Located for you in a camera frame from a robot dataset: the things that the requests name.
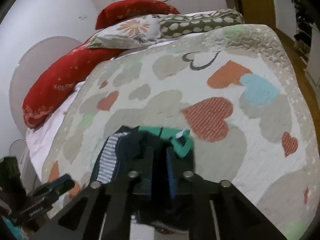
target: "striped cloth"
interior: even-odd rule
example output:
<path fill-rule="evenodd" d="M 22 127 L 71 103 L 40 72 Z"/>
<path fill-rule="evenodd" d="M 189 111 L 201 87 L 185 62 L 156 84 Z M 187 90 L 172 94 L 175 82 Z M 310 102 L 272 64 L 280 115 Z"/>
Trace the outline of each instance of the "striped cloth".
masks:
<path fill-rule="evenodd" d="M 117 163 L 116 144 L 120 137 L 127 134 L 127 132 L 115 133 L 108 138 L 101 154 L 97 181 L 103 184 L 111 181 Z"/>

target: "clothing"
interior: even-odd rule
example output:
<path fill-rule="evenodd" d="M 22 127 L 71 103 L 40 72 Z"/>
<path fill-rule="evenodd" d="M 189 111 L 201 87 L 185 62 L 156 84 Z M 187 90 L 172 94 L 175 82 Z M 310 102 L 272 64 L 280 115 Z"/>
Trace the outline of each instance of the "clothing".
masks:
<path fill-rule="evenodd" d="M 188 130 L 162 127 L 122 126 L 107 138 L 93 168 L 90 182 L 103 184 L 127 175 L 132 170 L 132 163 L 145 157 L 147 148 L 153 148 L 152 169 L 146 167 L 146 173 L 139 182 L 143 195 L 149 197 L 148 208 L 135 211 L 138 223 L 164 228 L 176 233 L 188 230 L 190 207 L 175 203 L 177 178 L 170 162 L 168 150 L 174 150 L 178 159 L 183 159 L 189 171 L 194 171 L 193 142 Z"/>

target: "pillow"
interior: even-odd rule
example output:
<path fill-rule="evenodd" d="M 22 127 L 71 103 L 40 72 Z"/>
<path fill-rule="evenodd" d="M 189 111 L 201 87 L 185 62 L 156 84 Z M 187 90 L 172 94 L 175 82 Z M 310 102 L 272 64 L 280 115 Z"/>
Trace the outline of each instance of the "pillow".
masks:
<path fill-rule="evenodd" d="M 25 124 L 35 128 L 43 123 L 97 64 L 121 52 L 123 49 L 87 49 L 83 44 L 59 58 L 41 74 L 26 95 L 22 105 Z"/>
<path fill-rule="evenodd" d="M 161 38 L 172 38 L 189 33 L 203 33 L 221 27 L 243 24 L 242 14 L 224 9 L 210 14 L 186 16 L 181 14 L 169 15 L 160 22 Z"/>
<path fill-rule="evenodd" d="M 167 15 L 152 14 L 110 26 L 89 39 L 87 48 L 135 49 L 155 44 L 160 21 Z"/>
<path fill-rule="evenodd" d="M 108 5 L 98 15 L 96 30 L 108 28 L 121 20 L 146 14 L 177 14 L 179 11 L 156 0 L 123 0 Z"/>

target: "green cloth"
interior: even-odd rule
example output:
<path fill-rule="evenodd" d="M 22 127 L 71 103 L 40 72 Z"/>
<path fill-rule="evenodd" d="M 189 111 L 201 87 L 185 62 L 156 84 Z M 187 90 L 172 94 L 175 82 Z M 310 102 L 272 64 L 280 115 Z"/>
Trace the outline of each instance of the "green cloth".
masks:
<path fill-rule="evenodd" d="M 160 136 L 160 138 L 163 140 L 170 140 L 170 142 L 173 145 L 173 150 L 180 158 L 184 158 L 188 154 L 188 152 L 193 148 L 193 141 L 190 138 L 190 130 L 151 126 L 140 126 L 138 130 L 148 131 L 153 135 Z M 181 145 L 181 143 L 176 138 L 177 134 L 180 132 L 182 132 L 182 136 L 186 140 L 186 143 L 184 145 Z"/>

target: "white bed sheet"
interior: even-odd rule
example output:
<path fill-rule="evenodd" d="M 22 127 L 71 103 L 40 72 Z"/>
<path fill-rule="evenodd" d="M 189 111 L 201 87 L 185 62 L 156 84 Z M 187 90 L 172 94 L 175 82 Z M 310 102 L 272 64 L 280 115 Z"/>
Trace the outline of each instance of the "white bed sheet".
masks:
<path fill-rule="evenodd" d="M 189 13 L 186 14 L 188 16 L 196 15 L 199 13 L 211 13 L 213 11 L 208 12 L 197 12 L 197 13 Z M 153 48 L 153 47 L 159 47 L 166 44 L 169 44 L 171 42 L 174 42 L 179 39 L 184 39 L 188 37 L 195 37 L 202 33 L 191 33 L 187 35 L 183 35 L 177 38 L 171 38 L 171 39 L 160 39 L 155 45 L 151 45 L 149 47 L 143 47 L 143 48 L 137 48 L 137 49 L 129 49 L 124 52 L 122 52 L 117 58 L 122 57 L 124 55 L 137 53 L 141 50 L 147 49 L 147 48 Z M 29 129 L 26 133 L 26 142 L 29 149 L 30 159 L 31 163 L 36 171 L 37 176 L 39 177 L 41 182 L 45 182 L 41 180 L 41 171 L 42 166 L 44 164 L 45 159 L 47 158 L 53 139 L 59 129 L 59 127 L 62 124 L 63 118 L 68 111 L 68 108 L 72 104 L 73 100 L 76 98 L 76 95 L 78 94 L 80 88 L 84 84 L 85 81 L 78 83 L 75 86 L 74 91 L 68 96 L 68 98 L 54 111 L 54 113 L 49 116 L 44 124 L 36 129 Z"/>

